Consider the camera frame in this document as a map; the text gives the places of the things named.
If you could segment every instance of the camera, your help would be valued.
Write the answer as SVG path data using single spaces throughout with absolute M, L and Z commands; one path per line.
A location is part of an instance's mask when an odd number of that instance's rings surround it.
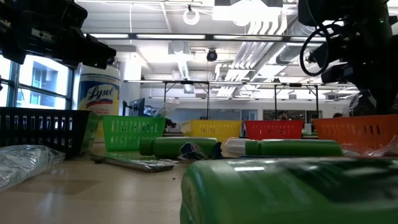
M 216 50 L 210 49 L 209 52 L 207 53 L 207 61 L 208 62 L 214 62 L 216 60 L 217 60 Z

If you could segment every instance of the orange basket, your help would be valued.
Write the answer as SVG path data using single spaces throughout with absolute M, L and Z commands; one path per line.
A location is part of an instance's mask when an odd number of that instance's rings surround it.
M 398 115 L 316 119 L 314 123 L 319 139 L 352 144 L 362 151 L 380 149 L 398 136 Z
M 301 139 L 304 121 L 245 121 L 248 139 Z

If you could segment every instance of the computer monitor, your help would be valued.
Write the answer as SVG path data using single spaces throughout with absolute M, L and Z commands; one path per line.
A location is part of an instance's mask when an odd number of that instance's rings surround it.
M 131 108 L 129 109 L 129 116 L 143 116 L 145 108 L 145 98 L 130 101 Z

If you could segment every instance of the clear plastic wrap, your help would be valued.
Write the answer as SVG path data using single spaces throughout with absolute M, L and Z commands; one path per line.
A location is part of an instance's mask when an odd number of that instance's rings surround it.
M 398 157 L 398 136 L 394 136 L 388 146 L 370 153 L 374 157 Z
M 350 116 L 376 115 L 376 101 L 369 90 L 360 91 L 349 104 Z
M 179 100 L 169 99 L 167 100 L 162 107 L 160 107 L 154 117 L 155 118 L 169 118 L 177 109 L 177 106 L 180 104 Z
M 47 146 L 0 148 L 0 191 L 6 190 L 62 162 L 65 154 Z

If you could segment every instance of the green tube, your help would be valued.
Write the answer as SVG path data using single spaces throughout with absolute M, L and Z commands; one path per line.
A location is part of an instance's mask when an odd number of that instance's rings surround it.
M 203 153 L 211 157 L 213 147 L 217 143 L 215 138 L 191 137 L 160 137 L 155 139 L 141 139 L 139 153 L 142 156 L 154 155 L 161 159 L 175 159 L 180 156 L 180 148 L 185 143 L 193 142 L 203 149 Z
M 340 145 L 332 140 L 268 139 L 246 142 L 247 156 L 342 156 Z
M 397 162 L 336 157 L 194 162 L 182 177 L 180 223 L 395 223 Z

